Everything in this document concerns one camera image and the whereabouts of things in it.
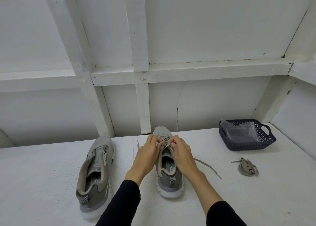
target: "basket handle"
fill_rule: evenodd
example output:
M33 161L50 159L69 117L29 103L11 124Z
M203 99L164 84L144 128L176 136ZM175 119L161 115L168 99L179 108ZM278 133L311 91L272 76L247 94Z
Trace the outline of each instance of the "basket handle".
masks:
M269 134L268 135L272 135L272 132L271 132L271 129L270 129L270 127L269 126L267 126L267 125L265 125L265 124L261 124L261 127L266 127L267 129L268 129L268 131L269 131Z

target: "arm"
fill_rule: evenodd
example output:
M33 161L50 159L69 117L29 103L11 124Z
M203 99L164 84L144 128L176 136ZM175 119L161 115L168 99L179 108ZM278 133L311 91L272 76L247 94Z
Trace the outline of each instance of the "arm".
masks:
M101 215L96 226L131 225L137 206L140 202L139 186L144 177L152 170L157 160L162 140L149 135L141 147L132 168L126 173L125 180Z
M177 167L192 184L207 216L207 225L246 225L229 204L223 201L208 182L205 174L199 171L190 146L178 135L175 135L170 142Z

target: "basket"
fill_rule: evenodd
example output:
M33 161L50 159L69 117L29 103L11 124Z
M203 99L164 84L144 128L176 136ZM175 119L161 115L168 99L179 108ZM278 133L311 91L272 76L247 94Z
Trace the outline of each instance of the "basket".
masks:
M270 144L274 143L277 139L272 134L271 129L269 126L260 123L258 120L255 119L246 119L246 120L227 120L229 123L238 126L239 124L246 123L246 122L254 122L256 131L261 142L248 142L248 143L235 143L231 141L226 134L226 130L223 126L221 126L221 122L219 121L219 134L223 139L224 143L226 144L227 148L230 150L253 150L253 149L263 149L268 147ZM261 127L266 127L269 131L269 135L267 135Z

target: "shoe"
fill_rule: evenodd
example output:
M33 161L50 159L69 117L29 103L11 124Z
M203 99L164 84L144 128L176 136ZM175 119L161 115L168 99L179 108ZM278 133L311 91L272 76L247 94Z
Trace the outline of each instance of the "shoe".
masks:
M81 216L86 220L101 216L112 199L109 176L114 156L111 138L100 136L92 144L81 166L76 196Z
M170 145L172 134L163 126L155 128L153 134L163 140L156 161L158 192L164 198L175 199L184 192L184 181L174 161L174 151Z

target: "shoelace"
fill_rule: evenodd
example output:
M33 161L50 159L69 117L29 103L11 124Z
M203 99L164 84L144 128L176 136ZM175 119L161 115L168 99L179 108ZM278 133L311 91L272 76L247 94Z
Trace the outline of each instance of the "shoelace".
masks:
M238 161L233 161L231 163L239 163L238 171L245 176L252 177L253 175L258 175L259 171L257 167L251 163L249 159L240 158Z
M163 141L163 144L164 144L165 146L167 146L167 144L166 144L166 137L161 138L161 139L162 139L162 141ZM138 140L137 140L137 149L139 150L139 142L138 142ZM196 160L196 161L198 161L198 162L200 162L201 164L204 164L205 166L211 168L211 169L214 171L214 173L215 173L220 179L222 179L222 178L218 175L218 173L216 172L216 170L215 170L211 165L208 165L207 163L204 163L202 160L199 160L199 159L196 159L196 158L193 158L193 159Z

